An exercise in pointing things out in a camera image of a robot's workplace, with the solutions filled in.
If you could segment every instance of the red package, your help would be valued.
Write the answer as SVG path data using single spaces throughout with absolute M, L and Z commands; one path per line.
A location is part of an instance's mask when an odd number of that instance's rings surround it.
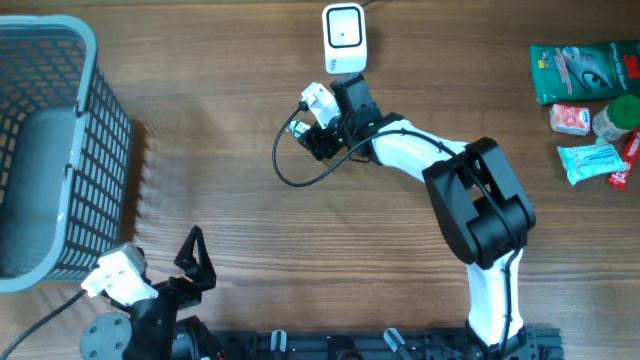
M 549 112 L 554 131 L 584 136 L 591 130 L 591 116 L 587 108 L 555 104 Z
M 622 161 L 627 165 L 627 170 L 618 171 L 609 176 L 609 184 L 620 190 L 624 190 L 627 187 L 627 180 L 629 179 L 629 173 L 633 168 L 633 164 L 638 158 L 640 153 L 640 128 L 637 128 L 631 134 L 629 142 L 624 149 L 624 153 L 620 156 Z

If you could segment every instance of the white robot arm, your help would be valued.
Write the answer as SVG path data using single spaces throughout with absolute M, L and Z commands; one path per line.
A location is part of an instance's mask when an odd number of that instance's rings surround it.
M 527 231 L 535 225 L 533 207 L 504 154 L 488 138 L 472 144 L 449 141 L 415 128 L 401 115 L 382 116 L 362 74 L 334 81 L 331 90 L 312 83 L 299 107 L 311 110 L 317 122 L 309 126 L 291 122 L 292 117 L 283 130 L 292 132 L 317 160 L 332 158 L 347 146 L 349 155 L 359 151 L 425 183 L 443 237 L 467 264 L 473 340 L 485 358 L 503 358 L 510 339 L 523 328 L 517 274 Z M 471 201 L 468 190 L 474 186 L 482 187 L 485 196 Z

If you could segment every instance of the gray plastic basket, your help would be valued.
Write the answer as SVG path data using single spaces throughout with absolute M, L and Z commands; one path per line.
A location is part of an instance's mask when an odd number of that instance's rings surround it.
M 0 17 L 0 293 L 79 281 L 118 243 L 133 134 L 69 16 Z

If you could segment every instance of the wood grain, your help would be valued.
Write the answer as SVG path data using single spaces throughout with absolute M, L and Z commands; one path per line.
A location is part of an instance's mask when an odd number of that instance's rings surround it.
M 218 288 L 198 307 L 210 329 L 271 331 L 461 326 L 466 271 L 442 240 L 424 186 L 349 163 L 306 189 L 271 168 L 274 135 L 311 81 L 328 84 L 324 4 L 22 8 L 86 20 L 99 62 L 132 118 L 136 151 L 122 238 L 145 249 L 154 280 L 192 225 L 203 228 Z M 555 146 L 589 144 L 549 128 L 528 69 L 531 43 L 640 39 L 636 1 L 378 2 L 367 9 L 367 82 L 383 112 L 448 139 L 490 136 L 530 196 L 538 225 L 520 271 L 527 323 L 559 327 L 567 359 L 640 352 L 640 175 L 622 193 L 604 177 L 571 187 Z M 588 104 L 599 111 L 604 103 Z M 323 171 L 292 139 L 282 171 Z M 75 286 L 0 298 L 0 347 Z M 110 311 L 82 299 L 15 353 L 76 359 L 80 334 Z

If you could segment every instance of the black cable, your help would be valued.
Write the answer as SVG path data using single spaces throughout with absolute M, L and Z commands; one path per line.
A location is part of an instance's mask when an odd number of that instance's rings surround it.
M 376 1 L 378 1 L 378 0 L 368 0 L 368 1 L 365 1 L 362 4 L 360 4 L 360 6 L 362 6 L 362 8 L 364 9 L 366 6 L 371 5 Z
M 273 162 L 273 169 L 275 170 L 276 175 L 278 175 L 280 180 L 282 180 L 285 184 L 287 184 L 289 186 L 305 187 L 305 186 L 309 186 L 309 185 L 313 185 L 313 184 L 317 183 L 318 181 L 324 179 L 327 175 L 331 174 L 335 169 L 338 168 L 338 166 L 340 166 L 343 162 L 345 162 L 345 160 L 349 159 L 351 157 L 351 154 L 353 154 L 361 146 L 367 144 L 368 142 L 372 141 L 373 139 L 379 138 L 381 136 L 392 135 L 392 134 L 410 135 L 410 136 L 415 136 L 417 138 L 423 139 L 423 140 L 427 141 L 428 143 L 430 143 L 430 144 L 434 145 L 435 147 L 437 147 L 439 150 L 444 151 L 447 154 L 449 154 L 451 156 L 451 158 L 455 162 L 457 162 L 460 166 L 462 166 L 462 168 L 465 171 L 465 173 L 467 174 L 467 176 L 478 187 L 478 189 L 480 189 L 480 191 L 482 192 L 482 195 L 484 195 L 484 197 L 487 199 L 487 202 L 489 203 L 489 206 L 495 212 L 496 216 L 498 217 L 498 219 L 500 220 L 500 222 L 502 223 L 502 225 L 506 229 L 507 235 L 511 239 L 511 242 L 512 242 L 512 245 L 513 245 L 513 248 L 514 248 L 513 253 L 511 254 L 511 256 L 509 256 L 509 258 L 507 259 L 507 262 L 505 263 L 504 268 L 502 269 L 502 272 L 504 272 L 504 274 L 505 274 L 505 289 L 506 289 L 506 297 L 507 297 L 507 299 L 506 299 L 506 309 L 505 309 L 506 310 L 505 311 L 505 325 L 504 325 L 504 328 L 503 328 L 504 331 L 503 331 L 502 341 L 500 342 L 500 347 L 499 348 L 500 348 L 500 354 L 504 355 L 504 353 L 506 351 L 507 340 L 509 338 L 509 327 L 511 325 L 511 321 L 513 320 L 511 318 L 511 312 L 512 312 L 511 264 L 516 259 L 516 257 L 518 257 L 518 255 L 520 254 L 520 249 L 518 247 L 518 238 L 516 237 L 516 235 L 514 234 L 513 230 L 511 229 L 511 226 L 507 222 L 507 219 L 504 216 L 504 213 L 502 212 L 502 210 L 500 209 L 500 207 L 498 206 L 496 201 L 493 199 L 493 197 L 491 197 L 491 195 L 489 194 L 489 191 L 487 190 L 487 188 L 484 187 L 484 185 L 482 184 L 482 182 L 480 181 L 478 176 L 475 174 L 475 172 L 471 169 L 471 167 L 469 167 L 469 165 L 466 162 L 462 161 L 462 159 L 460 158 L 460 155 L 458 155 L 456 152 L 454 152 L 449 147 L 444 145 L 442 142 L 434 140 L 434 139 L 430 138 L 429 136 L 426 136 L 426 135 L 424 135 L 422 133 L 405 130 L 403 128 L 403 129 L 398 129 L 398 130 L 382 131 L 382 132 L 379 132 L 377 134 L 374 134 L 374 135 L 362 140 L 357 145 L 355 145 L 354 147 L 349 149 L 349 151 L 344 156 L 342 156 L 335 164 L 333 164 L 329 169 L 327 169 L 325 172 L 323 172 L 319 176 L 317 176 L 317 177 L 315 177 L 315 178 L 313 178 L 313 179 L 311 179 L 309 181 L 305 181 L 303 183 L 291 182 L 287 178 L 285 178 L 280 173 L 280 170 L 278 169 L 278 164 L 276 162 L 276 149 L 278 147 L 278 142 L 280 141 L 280 137 L 282 136 L 282 133 L 286 130 L 286 128 L 289 126 L 289 123 L 298 114 L 298 112 L 303 110 L 303 107 L 304 107 L 304 104 L 300 103 L 298 105 L 298 109 L 296 111 L 294 111 L 293 114 L 291 114 L 291 116 L 289 117 L 289 119 L 284 123 L 284 125 L 282 125 L 282 128 L 278 132 L 278 135 L 276 136 L 276 139 L 275 139 L 275 141 L 273 143 L 273 150 L 271 152 L 271 160 Z
M 5 350 L 2 353 L 2 356 L 0 356 L 0 360 L 6 360 L 9 357 L 9 354 L 11 354 L 11 352 L 15 350 L 16 347 L 20 345 L 22 341 L 24 341 L 24 339 L 26 339 L 29 335 L 33 334 L 36 330 L 38 330 L 42 325 L 46 324 L 49 320 L 53 319 L 58 314 L 65 311 L 69 306 L 73 305 L 73 303 L 78 301 L 78 299 L 80 299 L 86 292 L 87 292 L 86 290 L 81 290 L 74 297 L 69 299 L 69 301 L 64 303 L 62 306 L 53 310 L 51 313 L 49 313 L 49 315 L 43 317 L 40 321 L 33 324 L 33 326 L 27 329 L 27 331 L 23 332 L 22 335 L 18 336 L 15 340 L 13 340 L 13 342 L 11 343 L 11 345 L 9 345 L 7 350 Z

